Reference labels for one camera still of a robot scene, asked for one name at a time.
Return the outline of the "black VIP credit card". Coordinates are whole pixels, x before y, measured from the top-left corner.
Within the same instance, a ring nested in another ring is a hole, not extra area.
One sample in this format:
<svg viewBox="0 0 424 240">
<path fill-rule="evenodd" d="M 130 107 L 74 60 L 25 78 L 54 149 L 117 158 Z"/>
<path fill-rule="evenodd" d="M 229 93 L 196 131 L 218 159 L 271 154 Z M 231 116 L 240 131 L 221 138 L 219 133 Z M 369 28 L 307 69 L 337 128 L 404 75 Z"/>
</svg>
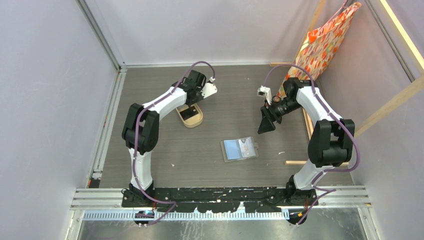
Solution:
<svg viewBox="0 0 424 240">
<path fill-rule="evenodd" d="M 195 108 L 195 106 L 191 106 L 187 109 L 184 109 L 179 112 L 180 116 L 182 117 L 183 121 L 186 121 L 198 114 L 198 110 Z"/>
</svg>

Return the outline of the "white credit card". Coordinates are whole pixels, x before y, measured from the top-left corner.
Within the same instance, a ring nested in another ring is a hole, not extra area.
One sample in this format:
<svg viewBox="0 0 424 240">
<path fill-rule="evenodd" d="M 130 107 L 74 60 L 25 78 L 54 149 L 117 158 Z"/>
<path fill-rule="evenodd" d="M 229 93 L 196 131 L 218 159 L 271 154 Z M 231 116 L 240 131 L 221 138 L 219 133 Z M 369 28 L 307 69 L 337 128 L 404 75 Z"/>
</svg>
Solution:
<svg viewBox="0 0 424 240">
<path fill-rule="evenodd" d="M 252 158 L 257 155 L 252 137 L 240 138 L 238 144 L 243 158 Z"/>
</svg>

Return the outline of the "beige card holder wallet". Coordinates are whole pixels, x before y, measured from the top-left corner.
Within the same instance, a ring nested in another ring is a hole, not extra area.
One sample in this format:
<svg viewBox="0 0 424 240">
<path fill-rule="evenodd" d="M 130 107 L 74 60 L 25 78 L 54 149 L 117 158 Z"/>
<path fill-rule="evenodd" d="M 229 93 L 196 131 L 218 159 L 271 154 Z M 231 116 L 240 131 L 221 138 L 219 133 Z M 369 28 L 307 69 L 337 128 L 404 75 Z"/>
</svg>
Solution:
<svg viewBox="0 0 424 240">
<path fill-rule="evenodd" d="M 239 139 L 242 139 L 242 138 L 223 140 L 223 141 L 220 142 L 221 151 L 222 151 L 222 155 L 223 155 L 223 161 L 225 163 L 231 163 L 231 162 L 235 162 L 235 161 L 241 161 L 241 160 L 247 160 L 247 159 L 259 157 L 259 153 L 258 153 L 259 144 L 257 142 L 255 142 L 254 138 L 252 137 L 252 140 L 253 140 L 254 146 L 255 146 L 255 150 L 256 150 L 256 156 L 249 157 L 249 158 L 243 158 L 242 155 L 241 155 L 241 151 L 240 151 L 240 147 L 239 147 L 239 143 L 238 143 Z"/>
</svg>

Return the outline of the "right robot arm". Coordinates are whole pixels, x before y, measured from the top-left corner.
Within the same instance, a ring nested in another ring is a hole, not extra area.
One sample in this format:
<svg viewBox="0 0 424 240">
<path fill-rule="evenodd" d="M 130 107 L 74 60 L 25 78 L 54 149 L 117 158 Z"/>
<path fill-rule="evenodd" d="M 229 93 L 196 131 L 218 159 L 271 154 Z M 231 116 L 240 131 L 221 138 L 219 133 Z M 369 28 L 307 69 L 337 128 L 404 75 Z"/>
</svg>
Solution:
<svg viewBox="0 0 424 240">
<path fill-rule="evenodd" d="M 292 175 L 286 184 L 285 198 L 291 205 L 299 205 L 315 183 L 331 170 L 351 160 L 355 123 L 334 113 L 314 82 L 291 77 L 283 83 L 286 96 L 271 96 L 268 87 L 260 86 L 259 97 L 265 98 L 260 108 L 261 122 L 258 134 L 274 131 L 283 116 L 303 108 L 312 120 L 313 131 L 309 139 L 308 160 L 301 170 Z"/>
</svg>

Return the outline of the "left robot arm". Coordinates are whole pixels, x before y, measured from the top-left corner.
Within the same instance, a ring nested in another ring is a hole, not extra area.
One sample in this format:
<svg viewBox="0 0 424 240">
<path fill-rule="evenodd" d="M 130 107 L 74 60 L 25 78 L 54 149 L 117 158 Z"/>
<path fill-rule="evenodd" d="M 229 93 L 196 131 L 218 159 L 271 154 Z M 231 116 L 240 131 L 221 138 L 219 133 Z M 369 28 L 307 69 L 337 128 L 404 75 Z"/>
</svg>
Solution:
<svg viewBox="0 0 424 240">
<path fill-rule="evenodd" d="M 191 106 L 217 93 L 212 77 L 191 70 L 187 77 L 177 81 L 154 100 L 133 103 L 128 110 L 122 129 L 122 139 L 131 157 L 131 180 L 127 191 L 141 207 L 153 202 L 151 175 L 152 151 L 159 140 L 161 120 L 183 105 Z"/>
</svg>

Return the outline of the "gold oval tray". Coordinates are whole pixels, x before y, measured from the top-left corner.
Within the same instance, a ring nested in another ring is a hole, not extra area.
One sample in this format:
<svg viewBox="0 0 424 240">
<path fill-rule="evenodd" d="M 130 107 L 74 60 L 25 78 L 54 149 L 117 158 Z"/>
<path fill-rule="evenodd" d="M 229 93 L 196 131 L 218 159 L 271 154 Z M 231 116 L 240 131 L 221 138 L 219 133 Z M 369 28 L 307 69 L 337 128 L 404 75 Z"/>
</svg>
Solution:
<svg viewBox="0 0 424 240">
<path fill-rule="evenodd" d="M 183 125 L 189 129 L 195 128 L 203 123 L 204 114 L 197 103 L 190 106 L 182 105 L 175 109 Z"/>
</svg>

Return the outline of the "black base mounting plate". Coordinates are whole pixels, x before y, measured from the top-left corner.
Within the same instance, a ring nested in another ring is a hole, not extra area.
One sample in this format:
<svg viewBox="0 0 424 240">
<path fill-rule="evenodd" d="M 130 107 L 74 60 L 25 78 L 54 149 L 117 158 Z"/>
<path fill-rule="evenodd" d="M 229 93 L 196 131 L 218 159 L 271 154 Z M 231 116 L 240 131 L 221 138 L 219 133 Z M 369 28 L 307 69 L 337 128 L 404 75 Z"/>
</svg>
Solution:
<svg viewBox="0 0 424 240">
<path fill-rule="evenodd" d="M 315 203 L 315 190 L 291 191 L 268 187 L 155 187 L 147 191 L 149 202 L 132 196 L 123 188 L 122 207 L 152 208 L 158 212 L 234 213 L 243 207 L 246 213 L 276 213 L 282 207 L 300 207 L 306 210 Z"/>
</svg>

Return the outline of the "orange floral fabric bag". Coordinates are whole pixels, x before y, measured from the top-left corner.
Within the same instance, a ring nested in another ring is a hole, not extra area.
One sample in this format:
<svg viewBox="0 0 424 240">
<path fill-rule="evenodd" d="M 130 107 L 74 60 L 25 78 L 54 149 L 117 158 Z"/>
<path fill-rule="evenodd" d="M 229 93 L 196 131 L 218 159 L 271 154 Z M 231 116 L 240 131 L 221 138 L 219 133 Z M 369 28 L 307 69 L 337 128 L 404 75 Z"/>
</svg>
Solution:
<svg viewBox="0 0 424 240">
<path fill-rule="evenodd" d="M 294 64 L 308 71 L 317 80 L 328 68 L 361 6 L 360 2 L 342 6 L 325 24 L 309 31 Z"/>
</svg>

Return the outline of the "aluminium rail frame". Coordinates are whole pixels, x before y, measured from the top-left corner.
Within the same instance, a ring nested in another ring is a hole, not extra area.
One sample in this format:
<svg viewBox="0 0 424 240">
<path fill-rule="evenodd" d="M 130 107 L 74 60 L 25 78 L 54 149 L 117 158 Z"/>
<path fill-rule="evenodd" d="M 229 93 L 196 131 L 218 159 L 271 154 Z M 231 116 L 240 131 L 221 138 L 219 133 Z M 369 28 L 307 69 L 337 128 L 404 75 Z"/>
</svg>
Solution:
<svg viewBox="0 0 424 240">
<path fill-rule="evenodd" d="M 131 156 L 131 181 L 127 188 L 80 188 L 75 192 L 74 210 L 66 238 L 75 240 L 81 220 L 134 221 L 147 227 L 159 221 L 284 219 L 298 226 L 314 207 L 370 208 L 363 186 L 318 187 L 327 173 L 341 172 L 342 164 L 359 149 L 354 139 L 355 124 L 344 119 L 323 99 L 307 55 L 291 64 L 299 70 L 283 82 L 286 96 L 272 96 L 262 85 L 265 97 L 260 109 L 259 134 L 273 131 L 275 123 L 303 108 L 312 120 L 308 160 L 292 175 L 285 187 L 186 187 L 156 188 L 151 175 L 151 155 L 159 136 L 160 120 L 183 104 L 193 105 L 217 92 L 215 78 L 197 83 L 190 68 L 183 78 L 155 100 L 133 104 L 122 131 Z"/>
</svg>

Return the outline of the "wooden frame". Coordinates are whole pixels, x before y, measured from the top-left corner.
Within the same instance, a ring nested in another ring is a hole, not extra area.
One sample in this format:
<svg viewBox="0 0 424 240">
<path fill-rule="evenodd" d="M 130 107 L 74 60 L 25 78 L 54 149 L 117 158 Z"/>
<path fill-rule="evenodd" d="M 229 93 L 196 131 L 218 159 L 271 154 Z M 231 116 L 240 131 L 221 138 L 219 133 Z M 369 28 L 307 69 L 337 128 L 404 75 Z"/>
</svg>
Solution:
<svg viewBox="0 0 424 240">
<path fill-rule="evenodd" d="M 340 48 L 320 76 L 332 108 L 357 126 L 412 84 L 374 17 L 379 13 L 375 0 L 361 2 Z M 362 165 L 423 164 L 423 91 L 408 95 L 380 121 L 358 130 L 355 138 Z"/>
</svg>

